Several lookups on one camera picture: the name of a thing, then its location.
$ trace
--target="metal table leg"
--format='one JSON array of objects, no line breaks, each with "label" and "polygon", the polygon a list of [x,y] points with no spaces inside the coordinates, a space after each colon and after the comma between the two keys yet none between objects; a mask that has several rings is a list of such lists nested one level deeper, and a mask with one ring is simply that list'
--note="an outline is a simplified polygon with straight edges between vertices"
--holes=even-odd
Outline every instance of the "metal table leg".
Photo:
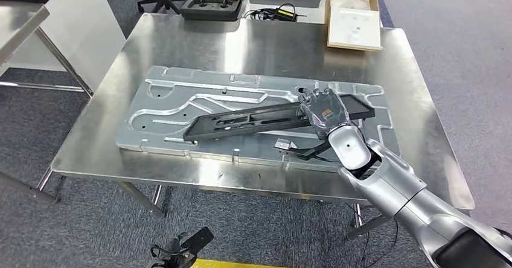
[{"label": "metal table leg", "polygon": [[387,218],[384,215],[380,215],[380,216],[378,216],[376,218],[373,218],[370,221],[366,222],[361,227],[353,229],[352,231],[350,231],[348,233],[348,235],[347,235],[347,238],[349,240],[355,240],[359,236],[368,233],[370,230],[372,230],[372,229],[374,229],[374,228],[376,228],[376,227],[386,223],[387,221],[389,221],[389,218]]},{"label": "metal table leg", "polygon": [[140,190],[138,190],[134,185],[129,182],[116,182],[122,189],[128,192],[132,197],[134,197],[139,203],[148,209],[155,217],[157,218],[165,218],[165,213],[156,206],[158,199],[160,198],[160,192],[162,191],[162,186],[158,185],[155,189],[155,194],[153,195],[153,200],[150,201],[146,198]]},{"label": "metal table leg", "polygon": [[64,67],[64,69],[66,69],[66,71],[70,73],[75,78],[75,80],[77,80],[78,84],[80,85],[80,87],[82,87],[84,92],[86,92],[87,95],[89,95],[89,97],[92,97],[94,95],[93,91],[89,88],[89,86],[87,86],[85,81],[77,74],[75,68],[73,68],[68,59],[66,59],[66,57],[59,51],[57,46],[53,44],[53,42],[44,32],[44,30],[41,28],[37,28],[35,33],[39,37],[39,39],[45,44],[45,46],[49,49],[49,51],[55,56],[59,63]]},{"label": "metal table leg", "polygon": [[38,197],[38,198],[46,200],[47,202],[50,202],[50,203],[56,203],[59,201],[58,197],[52,196],[48,193],[45,193],[44,191],[42,191],[42,188],[39,189],[39,185],[38,185],[38,188],[31,187],[30,185],[27,185],[26,183],[21,182],[3,172],[1,172],[1,171],[0,171],[0,182],[4,182],[8,186],[13,187],[23,193],[29,194],[33,197]]},{"label": "metal table leg", "polygon": [[355,217],[354,227],[356,229],[359,229],[363,225],[363,218],[361,217],[361,207],[359,206],[358,203],[354,203],[354,204],[352,204],[352,208],[354,209],[354,217]]},{"label": "metal table leg", "polygon": [[64,85],[48,85],[48,84],[32,84],[32,83],[17,83],[17,82],[0,81],[0,86],[28,88],[28,89],[55,90],[55,91],[84,92],[84,90],[81,87],[64,86]]}]

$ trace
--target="robotic hand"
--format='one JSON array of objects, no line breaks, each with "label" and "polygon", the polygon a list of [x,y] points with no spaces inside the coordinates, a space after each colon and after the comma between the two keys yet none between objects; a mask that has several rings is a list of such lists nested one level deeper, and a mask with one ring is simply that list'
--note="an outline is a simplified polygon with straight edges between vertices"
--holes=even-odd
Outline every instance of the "robotic hand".
[{"label": "robotic hand", "polygon": [[[434,267],[512,267],[509,233],[459,212],[428,191],[412,167],[393,152],[373,139],[365,142],[331,89],[306,91],[299,101],[319,138],[327,138],[339,157],[342,178],[383,216],[400,222]],[[360,179],[377,162],[375,172]]]}]

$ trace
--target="yellow floor tape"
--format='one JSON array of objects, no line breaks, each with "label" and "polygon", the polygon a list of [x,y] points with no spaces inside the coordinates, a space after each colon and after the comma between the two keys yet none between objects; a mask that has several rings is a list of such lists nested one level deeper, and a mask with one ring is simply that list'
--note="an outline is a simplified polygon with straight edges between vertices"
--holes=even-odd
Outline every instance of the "yellow floor tape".
[{"label": "yellow floor tape", "polygon": [[192,268],[283,268],[283,267],[263,266],[263,265],[255,265],[255,264],[242,264],[242,263],[235,263],[235,262],[223,262],[223,261],[198,259],[194,263]]}]

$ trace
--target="cardboard box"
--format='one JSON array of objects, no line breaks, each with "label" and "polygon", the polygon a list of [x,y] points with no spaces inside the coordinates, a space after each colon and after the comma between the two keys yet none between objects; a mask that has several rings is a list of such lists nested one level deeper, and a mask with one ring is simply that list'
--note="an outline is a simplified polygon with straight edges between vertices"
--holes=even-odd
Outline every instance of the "cardboard box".
[{"label": "cardboard box", "polygon": [[328,25],[327,46],[382,50],[378,0],[325,0],[325,23]]}]

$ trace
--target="black tool case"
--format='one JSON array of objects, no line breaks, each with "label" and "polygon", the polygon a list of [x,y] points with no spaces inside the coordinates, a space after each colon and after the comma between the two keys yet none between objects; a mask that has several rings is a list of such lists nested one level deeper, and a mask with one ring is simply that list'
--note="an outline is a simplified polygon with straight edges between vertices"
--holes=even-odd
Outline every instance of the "black tool case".
[{"label": "black tool case", "polygon": [[236,21],[243,0],[186,0],[181,7],[185,19]]}]

